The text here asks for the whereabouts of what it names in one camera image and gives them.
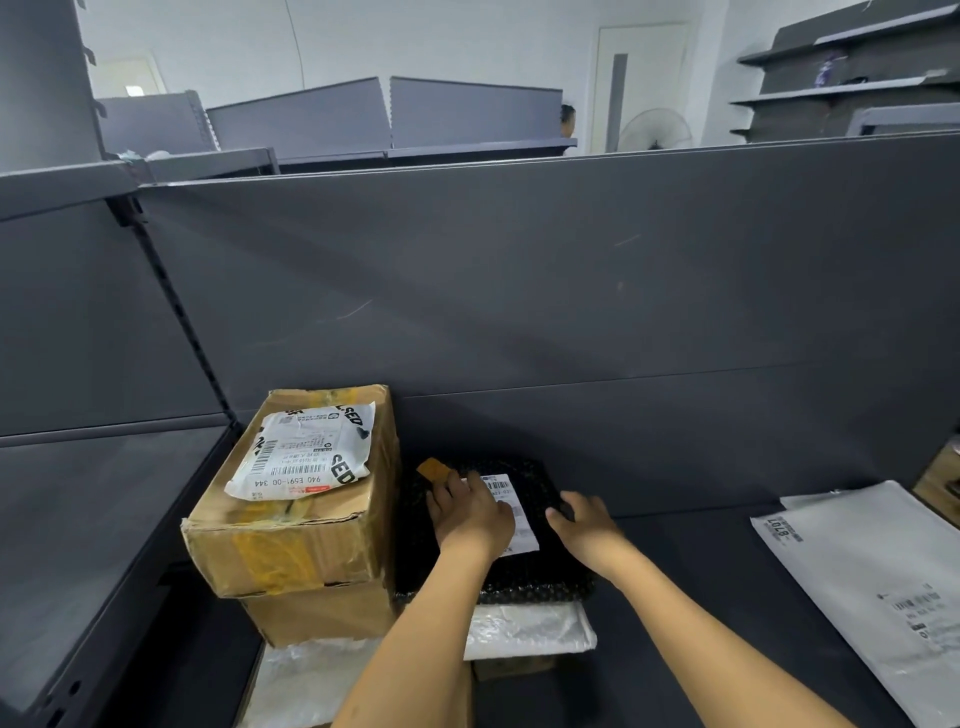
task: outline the stacked cardboard boxes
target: stacked cardboard boxes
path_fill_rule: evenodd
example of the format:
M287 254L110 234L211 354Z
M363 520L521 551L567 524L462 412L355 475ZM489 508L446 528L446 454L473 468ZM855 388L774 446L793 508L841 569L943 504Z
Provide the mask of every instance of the stacked cardboard boxes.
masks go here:
M370 475L298 500L245 501L224 492L263 418L274 412L376 403ZM274 647L385 635L391 602L392 514L399 444L390 390L275 390L181 525L217 596L240 599Z

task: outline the white label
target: white label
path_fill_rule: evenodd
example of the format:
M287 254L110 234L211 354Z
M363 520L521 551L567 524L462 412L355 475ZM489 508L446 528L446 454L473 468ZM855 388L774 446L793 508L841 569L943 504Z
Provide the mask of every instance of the white label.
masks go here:
M911 634L941 655L960 656L960 610L930 584L877 595L906 622Z
M537 541L534 530L530 527L530 522L527 521L527 514L523 512L520 499L516 497L516 490L514 490L514 484L510 482L510 477L506 474L483 475L482 477L487 484L487 488L493 493L493 497L496 500L510 503L510 507L514 509L514 523L516 524L514 538L510 540L507 549L500 556L513 556L518 553L539 551L540 542Z
M227 494L291 500L366 477L375 411L371 402L267 415Z

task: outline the white plastic bag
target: white plastic bag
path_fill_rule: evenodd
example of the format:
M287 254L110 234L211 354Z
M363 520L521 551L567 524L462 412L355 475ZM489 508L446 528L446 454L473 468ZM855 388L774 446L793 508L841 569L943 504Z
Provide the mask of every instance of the white plastic bag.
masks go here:
M225 488L243 500L291 500L370 474L376 404L314 407L263 418L260 432Z
M311 728L333 720L380 640L266 647L238 728Z
M960 531L893 481L751 522L917 728L960 724Z
M580 602L480 604L473 610L464 660L587 652L597 646Z

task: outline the cable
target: cable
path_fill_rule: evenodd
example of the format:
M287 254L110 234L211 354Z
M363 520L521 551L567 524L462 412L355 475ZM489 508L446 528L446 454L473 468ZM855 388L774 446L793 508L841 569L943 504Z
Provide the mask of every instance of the cable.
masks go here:
M303 75L303 54L300 52L300 41L297 40L297 28L294 26L294 16L290 12L290 0L283 0L283 5L287 9L287 17L290 18L290 30L294 34L294 45L297 46L297 60L300 61L300 86L306 90L306 77Z

